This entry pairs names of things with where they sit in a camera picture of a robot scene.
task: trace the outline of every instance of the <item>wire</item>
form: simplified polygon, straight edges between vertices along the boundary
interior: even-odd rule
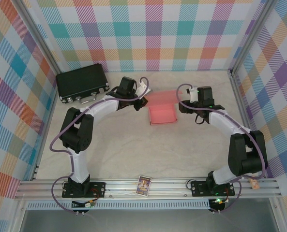
[[[237,180],[236,182],[239,183],[239,193],[238,193],[238,196],[236,197],[236,199],[233,201],[233,203],[231,205],[229,205],[227,208],[223,209],[222,212],[225,212],[227,211],[228,209],[230,209],[236,202],[237,200],[240,198],[240,195],[241,195],[241,192],[242,192],[242,184],[239,180]]]
[[[203,124],[203,123],[205,122],[205,119],[203,118],[202,122],[199,122],[199,123],[198,123],[198,122],[197,122],[198,117],[199,117],[199,115],[196,116],[196,118],[195,118],[195,123],[198,124],[198,125]]]
[[[65,178],[68,178],[68,177],[71,177],[74,175],[75,173],[75,165],[74,165],[74,159],[73,159],[73,156],[71,154],[71,152],[69,150],[56,150],[53,148],[53,145],[54,143],[58,140],[58,138],[63,135],[73,124],[75,124],[75,122],[77,122],[79,120],[79,118],[81,118],[87,111],[89,111],[91,108],[93,108],[94,106],[97,106],[103,102],[106,102],[106,101],[124,101],[124,102],[133,102],[133,101],[136,101],[138,99],[141,99],[148,91],[148,88],[149,88],[149,80],[146,78],[146,77],[141,77],[140,78],[140,82],[142,82],[142,79],[145,79],[146,82],[147,82],[147,87],[146,89],[143,91],[143,93],[136,97],[136,98],[133,98],[133,99],[120,99],[120,98],[107,98],[106,100],[100,100],[98,102],[95,102],[94,104],[90,105],[86,110],[84,110],[82,113],[80,113],[71,123],[69,123],[69,125],[67,127],[65,127],[53,140],[52,142],[50,143],[50,150],[53,151],[53,152],[65,152],[67,153],[69,156],[70,156],[70,163],[71,163],[71,173],[70,175],[68,176],[62,176],[58,179],[56,179],[54,181],[54,183],[52,184],[52,188],[51,188],[51,194],[52,194],[52,197],[53,197],[53,200],[56,202],[56,204],[62,208],[63,210],[69,212],[69,213],[72,213],[72,214],[76,214],[76,212],[70,210],[70,209],[67,209],[66,207],[64,207],[63,205],[61,205],[58,200],[56,199],[56,196],[54,195],[54,186],[56,185],[56,183],[58,181],[60,181],[61,179],[65,179]]]
[[[240,124],[238,122],[236,122],[232,117],[230,117],[229,115],[223,113],[222,111],[218,111],[218,110],[214,110],[214,109],[211,109],[211,108],[194,108],[194,107],[191,107],[191,106],[188,106],[186,104],[184,104],[181,99],[179,98],[179,90],[182,86],[189,86],[191,88],[193,88],[193,86],[191,84],[181,84],[179,85],[179,87],[177,88],[177,91],[176,91],[176,96],[177,96],[177,99],[179,101],[179,103],[188,108],[188,109],[191,109],[191,110],[206,110],[206,111],[212,111],[212,112],[215,112],[215,113],[218,113],[224,117],[226,117],[229,121],[231,121],[233,124],[235,124],[235,126],[237,126],[243,133],[245,133],[251,140],[251,142],[254,144],[257,152],[258,152],[258,155],[259,155],[259,158],[260,158],[260,161],[261,161],[261,166],[262,166],[262,172],[261,172],[261,175],[260,176],[257,176],[257,177],[253,177],[253,176],[249,176],[249,175],[243,175],[243,177],[246,177],[246,178],[251,178],[251,179],[255,179],[255,180],[259,180],[259,179],[262,179],[265,175],[265,160],[264,160],[264,157],[263,157],[263,154],[257,144],[257,142],[254,140],[254,138],[251,136],[251,134],[246,130],[244,129],[243,127],[240,126]],[[239,180],[241,177],[238,177],[236,178],[235,180],[232,181],[235,182],[237,180]]]
[[[226,200],[225,200],[225,201],[227,201],[227,200],[229,200],[229,193],[228,193],[228,189],[227,189],[227,188],[225,188],[225,192],[226,192],[226,195],[227,195],[227,197],[226,197]]]
[[[190,181],[196,181],[196,180],[192,180],[192,179],[191,179],[191,180],[188,180],[188,181],[187,181],[187,183],[186,183],[186,188],[187,188],[188,190],[191,190],[191,189],[188,187],[188,183],[190,183]]]
[[[65,183],[67,183],[67,181],[64,181],[64,182],[61,184],[61,188],[62,188],[63,190],[66,190],[66,188],[65,188]]]
[[[98,191],[97,189],[95,189],[95,188],[91,188],[90,191],[97,192],[97,195],[96,195],[97,197],[96,197],[96,199],[91,200],[92,202],[95,202],[95,201],[98,200],[99,197],[100,197],[99,191]]]

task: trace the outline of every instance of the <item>black mounting plate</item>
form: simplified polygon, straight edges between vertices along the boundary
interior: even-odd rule
[[[99,198],[104,198],[106,191],[106,183],[105,182],[90,182],[89,189],[96,189],[99,192]],[[97,194],[93,191],[88,191],[85,196],[82,193],[79,193],[75,189],[71,188],[69,183],[66,182],[63,185],[63,191],[61,194],[62,198],[97,198]]]
[[[227,193],[225,191],[225,188],[228,190],[229,196],[235,196],[235,189],[230,187],[233,187],[232,184],[227,183],[224,185],[224,191],[219,192],[218,195],[212,195],[208,189],[208,185],[206,181],[191,181],[191,190],[192,190],[192,196],[193,197],[226,197]]]

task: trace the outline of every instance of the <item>white table surface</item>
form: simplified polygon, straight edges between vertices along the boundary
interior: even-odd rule
[[[110,87],[118,86],[123,76],[149,79],[153,91],[176,89],[182,83],[211,86],[215,104],[241,122],[238,106],[226,71],[208,72],[109,72]],[[185,89],[182,99],[188,99]],[[59,133],[70,107],[82,108],[78,102],[57,101],[42,154],[37,179],[58,178],[70,173],[70,160],[65,153],[53,153],[49,144]],[[181,114],[176,104],[178,121],[150,125],[148,109],[136,111],[132,106],[114,112],[94,125],[87,149],[87,166],[91,178],[137,178],[207,176],[227,163],[229,138],[212,125],[195,124],[195,116]],[[55,148],[63,148],[58,139]]]

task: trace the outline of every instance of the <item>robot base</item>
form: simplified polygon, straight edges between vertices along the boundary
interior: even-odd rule
[[[74,188],[74,185],[66,182],[63,185],[62,198],[104,198],[106,183],[105,182],[88,182],[85,183],[87,191],[81,191],[79,188]]]
[[[235,196],[234,186],[230,183],[219,185],[219,191],[215,194],[212,194],[208,188],[206,181],[191,181],[191,190],[193,197],[226,197]]]

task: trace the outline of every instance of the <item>colorful checkered pattern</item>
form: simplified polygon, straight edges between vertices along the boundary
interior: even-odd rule
[[[55,95],[55,75],[10,0],[0,0],[0,232],[30,173]]]
[[[260,1],[260,4],[258,5],[255,14],[253,15],[253,18],[252,18],[252,20],[251,20],[251,22],[250,22],[250,24],[249,24],[247,30],[245,31],[242,40],[241,40],[240,43],[239,43],[239,46],[238,46],[238,49],[236,50],[236,53],[235,53],[235,55],[234,55],[234,58],[232,59],[230,65],[229,65],[229,69],[232,69],[232,68],[233,68],[233,66],[234,66],[234,64],[235,64],[235,62],[236,62],[238,56],[240,55],[240,52],[241,52],[242,48],[244,47],[244,45],[245,45],[245,43],[246,43],[246,41],[247,41],[247,39],[248,39],[248,37],[249,37],[249,35],[250,35],[250,32],[252,31],[252,29],[253,29],[253,27],[254,27],[254,25],[255,25],[255,22],[257,21],[257,19],[258,19],[260,13],[261,13],[262,10],[263,10],[263,7],[265,6],[266,1],[267,1],[267,0],[261,0],[261,1]]]
[[[266,140],[269,167],[287,206],[287,0],[279,0],[237,81],[253,129]]]
[[[227,69],[253,4],[253,0],[37,2],[45,22],[25,0],[63,71],[93,63],[101,63],[106,71]]]

